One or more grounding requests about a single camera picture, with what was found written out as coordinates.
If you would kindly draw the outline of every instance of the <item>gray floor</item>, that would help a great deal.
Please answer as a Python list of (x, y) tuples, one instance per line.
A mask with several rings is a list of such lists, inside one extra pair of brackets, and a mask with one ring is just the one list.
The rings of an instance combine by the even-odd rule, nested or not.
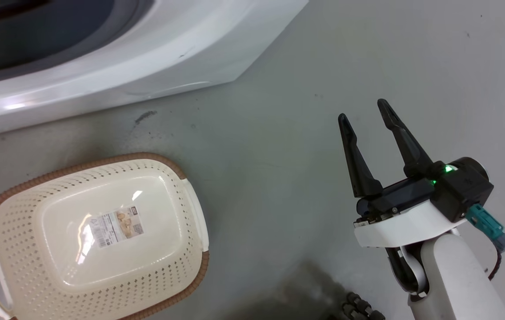
[[(346, 290), (389, 319), (408, 319), (406, 295), (384, 251), (360, 248), (353, 235), (356, 201), (338, 114), (352, 119), (384, 186), (404, 176), (375, 107), (379, 97), (391, 102), (432, 158), (485, 159), (500, 182), (494, 197), (501, 201), (490, 204), (500, 209), (505, 137), (492, 136), (484, 125), (500, 123), (487, 117), (472, 130), (479, 117), (463, 109), (476, 99), (461, 85), (468, 78), (457, 80), (444, 63), (427, 61), (436, 58), (426, 45), (431, 35), (420, 17), (397, 17), (405, 8), (413, 2), (312, 1), (234, 83), (1, 134), (0, 193), (90, 160), (163, 154), (184, 169), (201, 199), (211, 262), (191, 297), (151, 319), (314, 320)], [(470, 34), (456, 37), (459, 44)], [(470, 106), (485, 107), (483, 101)], [(147, 112), (152, 115), (136, 121)], [(488, 112), (501, 115), (499, 108)], [(462, 233), (491, 268), (492, 245), (472, 228)], [(494, 281), (505, 301), (505, 259)]]

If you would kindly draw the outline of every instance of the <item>white plastic container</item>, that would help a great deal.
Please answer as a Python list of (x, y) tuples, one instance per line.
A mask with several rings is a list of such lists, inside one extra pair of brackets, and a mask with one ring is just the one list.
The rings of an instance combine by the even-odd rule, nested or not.
[(0, 195), (0, 316), (138, 320), (189, 296), (208, 265), (193, 187), (150, 153), (41, 176)]

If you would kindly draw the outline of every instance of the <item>sticker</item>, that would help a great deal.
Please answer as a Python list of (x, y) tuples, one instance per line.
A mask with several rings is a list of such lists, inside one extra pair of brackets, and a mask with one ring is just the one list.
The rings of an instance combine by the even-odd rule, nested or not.
[(99, 248), (142, 235), (144, 229), (136, 207), (120, 208), (88, 222)]

